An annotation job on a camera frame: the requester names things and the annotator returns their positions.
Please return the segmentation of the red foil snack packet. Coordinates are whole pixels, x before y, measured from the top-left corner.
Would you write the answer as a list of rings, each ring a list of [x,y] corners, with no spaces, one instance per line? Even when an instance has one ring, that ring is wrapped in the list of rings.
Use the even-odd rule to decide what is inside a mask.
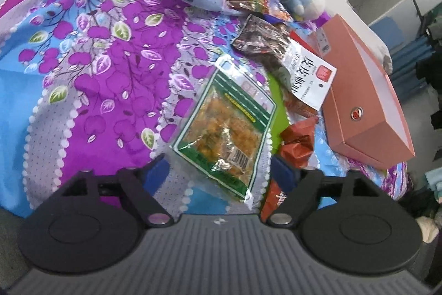
[[[314,153],[317,118],[307,118],[290,125],[280,133],[278,154],[295,168],[306,168]]]

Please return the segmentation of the green bordered snack bag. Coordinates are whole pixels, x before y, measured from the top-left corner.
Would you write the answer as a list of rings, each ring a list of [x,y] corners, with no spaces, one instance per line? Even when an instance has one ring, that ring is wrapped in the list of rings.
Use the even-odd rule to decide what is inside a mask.
[[[246,68],[223,55],[172,145],[204,176],[251,207],[252,187],[277,105]]]

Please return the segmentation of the white shrimp snack bag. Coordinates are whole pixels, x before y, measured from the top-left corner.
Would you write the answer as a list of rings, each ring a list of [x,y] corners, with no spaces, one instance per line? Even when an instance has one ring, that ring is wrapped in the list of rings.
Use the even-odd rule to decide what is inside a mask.
[[[334,81],[337,68],[293,39],[288,41],[287,49],[277,59],[276,78],[295,98],[319,111]]]

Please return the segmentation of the dark mixed snack bag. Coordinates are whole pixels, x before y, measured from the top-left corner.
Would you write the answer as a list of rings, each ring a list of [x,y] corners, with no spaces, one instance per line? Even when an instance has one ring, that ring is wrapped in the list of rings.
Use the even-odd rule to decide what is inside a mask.
[[[292,61],[296,54],[289,28],[275,25],[255,15],[249,15],[231,46],[245,55],[272,55],[279,61]]]

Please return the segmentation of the pink cardboard box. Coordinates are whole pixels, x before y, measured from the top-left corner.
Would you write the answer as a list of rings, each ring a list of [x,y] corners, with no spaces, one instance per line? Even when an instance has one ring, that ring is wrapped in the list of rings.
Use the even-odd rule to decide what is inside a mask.
[[[331,149],[380,169],[412,159],[414,146],[399,99],[368,46],[339,15],[314,39],[321,57],[336,68],[322,106]]]

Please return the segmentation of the blue curtain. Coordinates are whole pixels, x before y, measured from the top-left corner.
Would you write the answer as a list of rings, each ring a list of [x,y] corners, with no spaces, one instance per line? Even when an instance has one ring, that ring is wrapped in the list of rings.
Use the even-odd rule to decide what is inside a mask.
[[[417,87],[422,81],[416,76],[416,63],[432,55],[433,47],[427,37],[419,37],[392,55],[394,88]]]

